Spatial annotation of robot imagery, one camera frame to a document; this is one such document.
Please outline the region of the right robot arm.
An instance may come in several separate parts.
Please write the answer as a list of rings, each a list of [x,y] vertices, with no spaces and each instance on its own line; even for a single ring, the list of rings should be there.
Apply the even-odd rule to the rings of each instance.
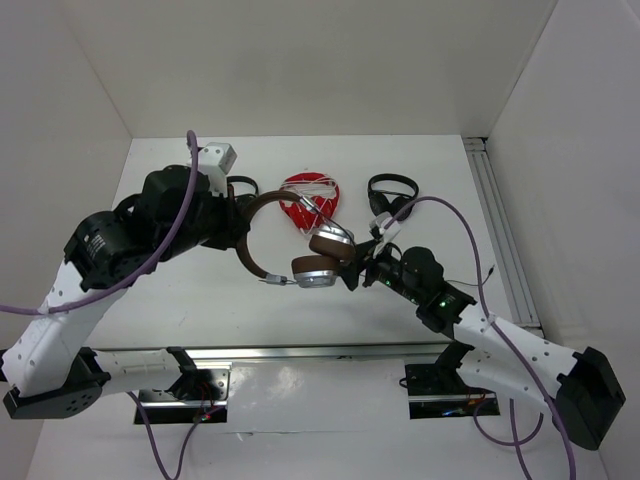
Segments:
[[[597,450],[626,401],[608,358],[555,344],[485,312],[475,297],[444,278],[444,268],[424,247],[394,258],[372,241],[356,248],[340,276],[349,290],[380,282],[413,303],[416,316],[451,345],[440,358],[436,379],[448,392],[465,385],[519,400],[543,414],[557,412],[557,427],[569,440]]]

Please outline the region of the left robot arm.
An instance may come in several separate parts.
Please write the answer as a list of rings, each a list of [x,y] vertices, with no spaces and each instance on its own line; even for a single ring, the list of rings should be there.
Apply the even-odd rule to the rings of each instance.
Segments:
[[[235,246],[248,224],[224,167],[170,165],[141,192],[85,218],[64,248],[56,279],[13,347],[1,353],[3,399],[14,420],[66,419],[100,397],[156,389],[176,399],[200,373],[182,347],[105,352],[86,341],[136,280],[188,250]]]

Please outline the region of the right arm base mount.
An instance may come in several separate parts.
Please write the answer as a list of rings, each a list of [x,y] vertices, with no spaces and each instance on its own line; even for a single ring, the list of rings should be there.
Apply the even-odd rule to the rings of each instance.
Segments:
[[[406,364],[398,381],[408,396],[409,417],[417,419],[470,417],[500,414],[494,392],[469,387],[458,374],[435,363]]]

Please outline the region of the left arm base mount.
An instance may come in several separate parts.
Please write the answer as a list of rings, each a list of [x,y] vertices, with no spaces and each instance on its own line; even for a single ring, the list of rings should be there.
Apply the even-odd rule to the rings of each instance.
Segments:
[[[231,363],[205,362],[188,391],[140,390],[137,398],[152,425],[227,422]]]

